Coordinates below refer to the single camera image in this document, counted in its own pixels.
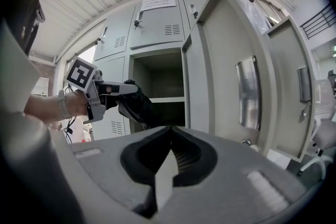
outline white chair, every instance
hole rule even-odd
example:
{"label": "white chair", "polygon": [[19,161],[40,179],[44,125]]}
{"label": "white chair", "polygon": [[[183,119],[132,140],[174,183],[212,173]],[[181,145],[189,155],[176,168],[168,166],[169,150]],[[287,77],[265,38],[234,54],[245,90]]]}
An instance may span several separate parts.
{"label": "white chair", "polygon": [[335,99],[328,79],[316,80],[316,110],[315,128],[311,139],[313,146],[319,149],[315,154],[308,154],[312,159],[300,168],[298,176],[314,163],[318,163],[322,170],[322,180],[325,179],[325,162],[333,163],[333,158],[323,155],[323,151],[336,146],[336,122],[332,121],[335,114]]}

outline ventilation slots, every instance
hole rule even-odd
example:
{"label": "ventilation slots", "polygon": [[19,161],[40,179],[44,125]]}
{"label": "ventilation slots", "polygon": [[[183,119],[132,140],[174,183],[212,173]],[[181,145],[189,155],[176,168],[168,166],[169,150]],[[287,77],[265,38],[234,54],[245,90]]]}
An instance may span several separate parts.
{"label": "ventilation slots", "polygon": [[123,134],[122,133],[121,122],[111,121],[111,126],[112,126],[112,133],[120,134],[120,135]]}
{"label": "ventilation slots", "polygon": [[164,34],[167,35],[179,35],[180,25],[166,25],[164,27]]}
{"label": "ventilation slots", "polygon": [[118,47],[124,46],[125,45],[125,39],[126,39],[125,36],[117,38],[115,40],[114,47],[118,48]]}

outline person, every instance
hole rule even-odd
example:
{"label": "person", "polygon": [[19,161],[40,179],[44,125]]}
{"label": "person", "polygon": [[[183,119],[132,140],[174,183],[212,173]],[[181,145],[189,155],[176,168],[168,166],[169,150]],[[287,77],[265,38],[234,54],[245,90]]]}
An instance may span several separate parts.
{"label": "person", "polygon": [[[5,6],[4,18],[22,50],[28,55],[43,17],[39,0],[7,0]],[[87,114],[87,99],[81,91],[67,93],[65,105],[71,116]],[[57,96],[31,95],[24,112],[39,118],[45,124],[61,121],[65,118]]]}

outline wristwatch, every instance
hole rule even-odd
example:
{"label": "wristwatch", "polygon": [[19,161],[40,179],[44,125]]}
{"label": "wristwatch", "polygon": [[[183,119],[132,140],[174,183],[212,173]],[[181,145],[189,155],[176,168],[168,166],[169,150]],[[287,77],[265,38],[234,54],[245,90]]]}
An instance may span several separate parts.
{"label": "wristwatch", "polygon": [[57,101],[58,101],[58,105],[61,109],[62,117],[63,117],[64,120],[72,118],[72,115],[69,113],[69,111],[67,109],[67,106],[65,104],[65,99],[66,99],[66,96],[64,95],[64,90],[60,90],[58,92]]}

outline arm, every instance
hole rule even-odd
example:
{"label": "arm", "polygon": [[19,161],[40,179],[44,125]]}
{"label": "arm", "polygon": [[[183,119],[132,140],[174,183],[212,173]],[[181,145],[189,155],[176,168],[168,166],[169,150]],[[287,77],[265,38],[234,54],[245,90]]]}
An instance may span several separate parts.
{"label": "arm", "polygon": [[[81,91],[66,94],[66,106],[72,116],[86,115],[87,98]],[[57,102],[57,96],[39,97],[31,95],[26,107],[26,114],[37,117],[45,124],[63,120],[62,113]]]}

